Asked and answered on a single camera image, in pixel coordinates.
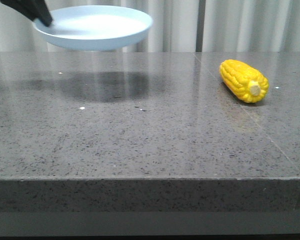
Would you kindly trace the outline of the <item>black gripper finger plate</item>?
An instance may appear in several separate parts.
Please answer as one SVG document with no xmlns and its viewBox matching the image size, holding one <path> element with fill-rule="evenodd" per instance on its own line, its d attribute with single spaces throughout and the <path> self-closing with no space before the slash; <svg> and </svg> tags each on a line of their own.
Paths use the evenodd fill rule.
<svg viewBox="0 0 300 240">
<path fill-rule="evenodd" d="M 38 19 L 46 27 L 53 22 L 45 0 L 0 0 L 0 3 L 16 10 L 32 22 Z"/>
</svg>

